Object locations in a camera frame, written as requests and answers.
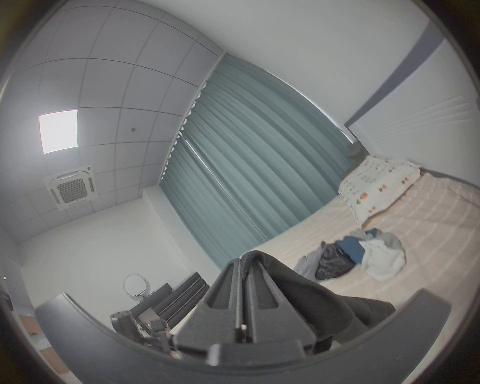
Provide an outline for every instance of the curtain pleat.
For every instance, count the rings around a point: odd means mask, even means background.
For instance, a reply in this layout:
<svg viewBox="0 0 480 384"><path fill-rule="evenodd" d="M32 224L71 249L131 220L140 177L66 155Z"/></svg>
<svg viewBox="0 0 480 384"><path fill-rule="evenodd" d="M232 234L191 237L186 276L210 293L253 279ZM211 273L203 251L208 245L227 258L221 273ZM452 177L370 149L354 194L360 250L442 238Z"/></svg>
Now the curtain pleat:
<svg viewBox="0 0 480 384"><path fill-rule="evenodd" d="M349 141L317 107L232 56L187 120L161 186L219 266L331 201L352 165Z"/></svg>

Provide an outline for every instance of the square led panel light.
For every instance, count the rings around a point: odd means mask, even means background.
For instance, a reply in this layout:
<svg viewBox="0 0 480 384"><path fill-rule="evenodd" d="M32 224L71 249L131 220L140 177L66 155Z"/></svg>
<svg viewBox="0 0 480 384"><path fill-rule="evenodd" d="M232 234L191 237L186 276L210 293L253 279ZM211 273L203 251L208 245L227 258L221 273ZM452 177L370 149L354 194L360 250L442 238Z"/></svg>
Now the square led panel light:
<svg viewBox="0 0 480 384"><path fill-rule="evenodd" d="M38 120L43 153L78 147L76 109L40 115Z"/></svg>

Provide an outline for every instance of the air conditioner vent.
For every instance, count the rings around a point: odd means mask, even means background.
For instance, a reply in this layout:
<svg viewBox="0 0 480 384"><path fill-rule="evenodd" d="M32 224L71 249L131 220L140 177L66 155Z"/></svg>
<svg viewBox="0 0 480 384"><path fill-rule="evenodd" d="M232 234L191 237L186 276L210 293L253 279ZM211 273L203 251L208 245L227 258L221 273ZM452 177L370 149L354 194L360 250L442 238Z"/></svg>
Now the air conditioner vent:
<svg viewBox="0 0 480 384"><path fill-rule="evenodd" d="M80 167L44 178L59 210L98 197L92 167Z"/></svg>

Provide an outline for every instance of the mattress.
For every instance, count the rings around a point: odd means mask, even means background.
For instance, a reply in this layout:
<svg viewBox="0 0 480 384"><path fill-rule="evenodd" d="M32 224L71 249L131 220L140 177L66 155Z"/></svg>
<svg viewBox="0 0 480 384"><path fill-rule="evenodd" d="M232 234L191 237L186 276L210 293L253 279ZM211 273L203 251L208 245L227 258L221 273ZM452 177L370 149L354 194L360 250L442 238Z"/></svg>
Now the mattress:
<svg viewBox="0 0 480 384"><path fill-rule="evenodd" d="M341 196L257 249L293 268L303 255L343 238L357 228ZM454 334L479 285L480 191L451 179L424 174L386 211L371 217L363 229L391 232L402 242L407 263L393 278L378 282L360 266L321 284L333 292L384 300L398 309L426 287L452 303L450 316L409 383L426 368Z"/></svg>

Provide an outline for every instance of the pillow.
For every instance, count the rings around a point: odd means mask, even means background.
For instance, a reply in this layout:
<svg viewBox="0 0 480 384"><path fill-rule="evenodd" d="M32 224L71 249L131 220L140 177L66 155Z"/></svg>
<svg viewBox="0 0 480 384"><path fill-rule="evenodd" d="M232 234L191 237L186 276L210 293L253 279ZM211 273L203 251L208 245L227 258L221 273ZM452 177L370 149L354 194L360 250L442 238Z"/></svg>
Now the pillow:
<svg viewBox="0 0 480 384"><path fill-rule="evenodd" d="M391 206L420 178L420 169L406 160L368 155L341 183L343 196L358 225Z"/></svg>

